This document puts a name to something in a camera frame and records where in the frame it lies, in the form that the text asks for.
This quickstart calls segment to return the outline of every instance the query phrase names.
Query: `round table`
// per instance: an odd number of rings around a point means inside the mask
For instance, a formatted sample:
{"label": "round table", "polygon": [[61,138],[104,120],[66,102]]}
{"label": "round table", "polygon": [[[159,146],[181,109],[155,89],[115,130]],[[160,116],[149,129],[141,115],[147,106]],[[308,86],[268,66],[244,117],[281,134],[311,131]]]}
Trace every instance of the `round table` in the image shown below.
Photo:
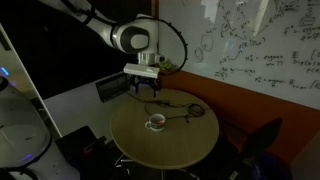
{"label": "round table", "polygon": [[[165,128],[156,132],[145,128],[149,114],[145,103],[130,97],[121,104],[111,121],[111,132],[118,148],[129,158],[157,169],[179,169],[205,158],[214,147],[219,125],[217,117],[201,99],[172,89],[162,89],[153,97],[153,90],[143,89],[133,94],[144,101],[169,100],[173,105],[199,104],[205,110],[201,117],[167,119]],[[166,118],[188,114],[187,108],[161,107],[148,104],[148,112]]]}

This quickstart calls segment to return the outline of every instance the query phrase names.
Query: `wooden table top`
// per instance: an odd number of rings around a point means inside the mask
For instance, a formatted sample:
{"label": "wooden table top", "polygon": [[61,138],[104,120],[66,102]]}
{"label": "wooden table top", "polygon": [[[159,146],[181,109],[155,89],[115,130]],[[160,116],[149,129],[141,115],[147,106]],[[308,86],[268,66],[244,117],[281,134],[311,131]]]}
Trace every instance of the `wooden table top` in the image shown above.
{"label": "wooden table top", "polygon": [[[163,89],[153,98],[150,89],[140,90],[135,97],[142,100],[169,100],[173,105],[195,103],[207,109],[201,117],[167,119],[165,128],[152,131],[145,128],[149,116],[145,103],[128,95],[111,121],[111,132],[116,145],[132,160],[157,169],[179,169],[205,158],[214,147],[219,125],[217,117],[199,98],[177,90]],[[165,108],[148,104],[148,112],[160,113],[166,118],[184,116],[187,108]]]}

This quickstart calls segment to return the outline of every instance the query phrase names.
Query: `white cup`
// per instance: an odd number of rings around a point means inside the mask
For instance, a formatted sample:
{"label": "white cup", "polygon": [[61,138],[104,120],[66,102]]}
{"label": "white cup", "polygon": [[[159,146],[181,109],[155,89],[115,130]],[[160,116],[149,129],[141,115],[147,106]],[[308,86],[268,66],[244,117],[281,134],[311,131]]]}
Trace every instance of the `white cup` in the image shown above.
{"label": "white cup", "polygon": [[153,114],[150,116],[149,121],[145,123],[145,127],[153,131],[161,131],[165,122],[166,118],[162,114]]}

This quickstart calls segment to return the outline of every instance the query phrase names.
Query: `whiteboard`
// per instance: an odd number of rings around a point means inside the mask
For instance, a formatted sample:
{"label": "whiteboard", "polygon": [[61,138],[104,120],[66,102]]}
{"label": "whiteboard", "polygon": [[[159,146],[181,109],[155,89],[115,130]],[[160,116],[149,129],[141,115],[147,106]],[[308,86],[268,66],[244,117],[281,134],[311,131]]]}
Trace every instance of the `whiteboard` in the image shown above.
{"label": "whiteboard", "polygon": [[[320,109],[320,0],[160,0],[183,70]],[[159,51],[181,64],[166,26]]]}

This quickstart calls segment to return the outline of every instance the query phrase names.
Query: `orange wall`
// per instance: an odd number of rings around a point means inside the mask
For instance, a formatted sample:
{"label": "orange wall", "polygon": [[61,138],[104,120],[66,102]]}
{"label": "orange wall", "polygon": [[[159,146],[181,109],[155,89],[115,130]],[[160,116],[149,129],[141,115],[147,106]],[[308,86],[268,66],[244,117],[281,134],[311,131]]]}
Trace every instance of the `orange wall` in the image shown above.
{"label": "orange wall", "polygon": [[320,111],[316,109],[184,71],[161,77],[161,81],[163,88],[183,90],[201,98],[218,118],[249,133],[270,120],[282,117],[280,134],[267,151],[280,157],[286,164],[291,164],[320,130]]}

